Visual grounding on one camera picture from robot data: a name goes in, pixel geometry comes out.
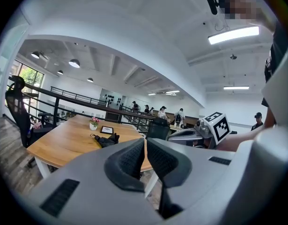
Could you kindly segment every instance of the black shirt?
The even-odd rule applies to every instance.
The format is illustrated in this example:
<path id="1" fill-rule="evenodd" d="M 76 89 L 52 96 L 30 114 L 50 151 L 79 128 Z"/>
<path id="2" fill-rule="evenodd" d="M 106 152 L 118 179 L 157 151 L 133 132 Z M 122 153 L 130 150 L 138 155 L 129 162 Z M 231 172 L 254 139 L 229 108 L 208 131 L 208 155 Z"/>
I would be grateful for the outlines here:
<path id="1" fill-rule="evenodd" d="M 270 56 L 266 59 L 265 66 L 265 77 L 266 83 L 269 81 L 271 76 L 276 71 L 277 67 L 282 61 L 283 56 L 285 55 L 288 49 L 288 37 L 284 29 L 281 27 L 280 23 L 276 23 L 275 33 L 273 35 L 273 45 L 270 50 Z M 262 100 L 262 105 L 268 107 L 268 104 L 265 99 Z"/>
<path id="2" fill-rule="evenodd" d="M 256 123 L 256 124 L 251 128 L 251 131 L 257 129 L 258 127 L 260 127 L 260 126 L 262 126 L 262 125 L 264 125 L 263 122 L 261 122 L 260 124 Z"/>

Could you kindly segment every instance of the floor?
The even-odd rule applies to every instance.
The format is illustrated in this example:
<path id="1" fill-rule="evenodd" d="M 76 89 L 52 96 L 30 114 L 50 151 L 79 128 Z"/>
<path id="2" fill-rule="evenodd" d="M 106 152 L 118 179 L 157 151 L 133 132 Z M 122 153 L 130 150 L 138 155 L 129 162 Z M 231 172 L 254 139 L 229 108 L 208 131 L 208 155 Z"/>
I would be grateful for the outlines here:
<path id="1" fill-rule="evenodd" d="M 36 164 L 32 168 L 26 166 L 31 158 L 22 146 L 18 127 L 7 118 L 0 118 L 0 171 L 9 187 L 22 195 L 27 195 L 42 179 Z M 143 172 L 141 181 L 147 184 L 151 175 L 152 171 Z M 158 209 L 161 189 L 158 180 L 147 197 L 155 209 Z"/>

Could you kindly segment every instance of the security camera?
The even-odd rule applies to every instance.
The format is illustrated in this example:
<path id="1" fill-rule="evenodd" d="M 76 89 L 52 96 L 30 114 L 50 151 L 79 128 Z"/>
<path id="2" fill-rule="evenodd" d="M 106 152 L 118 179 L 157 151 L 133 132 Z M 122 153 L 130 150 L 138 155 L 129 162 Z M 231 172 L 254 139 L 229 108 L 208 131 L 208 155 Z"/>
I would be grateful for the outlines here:
<path id="1" fill-rule="evenodd" d="M 232 55 L 230 56 L 230 59 L 235 60 L 235 59 L 237 59 L 237 56 L 235 56 L 234 54 L 232 54 Z"/>

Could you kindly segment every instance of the window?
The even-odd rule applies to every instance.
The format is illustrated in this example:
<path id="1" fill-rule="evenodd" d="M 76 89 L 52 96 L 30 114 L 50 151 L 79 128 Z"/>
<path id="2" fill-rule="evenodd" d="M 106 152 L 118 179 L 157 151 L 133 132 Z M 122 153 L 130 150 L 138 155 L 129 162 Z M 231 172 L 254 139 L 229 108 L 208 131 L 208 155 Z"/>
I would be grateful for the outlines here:
<path id="1" fill-rule="evenodd" d="M 9 73 L 9 75 L 18 75 L 20 77 L 22 77 L 25 81 L 25 83 L 28 83 L 30 85 L 33 85 L 35 87 L 41 87 L 43 78 L 44 78 L 44 74 L 40 73 L 39 71 L 36 71 L 35 69 L 26 66 L 25 64 L 20 63 L 17 60 L 14 60 L 11 71 Z M 10 86 L 13 82 L 12 81 L 8 81 L 8 86 Z M 22 92 L 25 93 L 38 93 L 38 91 L 32 90 L 30 88 L 24 87 L 22 89 Z M 32 98 L 24 98 L 23 101 L 25 102 L 25 109 L 27 110 L 27 112 L 29 112 L 32 115 L 37 116 L 38 111 L 32 107 L 29 108 L 29 106 L 27 104 L 30 104 L 33 107 L 37 107 L 37 101 L 32 99 Z"/>
<path id="2" fill-rule="evenodd" d="M 22 77 L 26 83 L 33 85 L 35 87 L 41 87 L 44 74 L 22 64 L 19 76 Z M 38 93 L 38 91 L 35 90 L 31 91 L 31 89 L 27 87 L 24 87 L 22 91 Z"/>

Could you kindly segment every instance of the black cap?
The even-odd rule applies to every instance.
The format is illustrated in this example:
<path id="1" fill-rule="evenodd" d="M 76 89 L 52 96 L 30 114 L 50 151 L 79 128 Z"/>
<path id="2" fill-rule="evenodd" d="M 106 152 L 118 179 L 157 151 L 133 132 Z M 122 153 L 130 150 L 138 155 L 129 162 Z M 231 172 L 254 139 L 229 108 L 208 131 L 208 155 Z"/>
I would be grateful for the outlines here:
<path id="1" fill-rule="evenodd" d="M 262 117 L 262 114 L 261 114 L 260 112 L 258 112 L 258 113 L 254 116 L 254 118 L 260 118 L 260 117 Z"/>

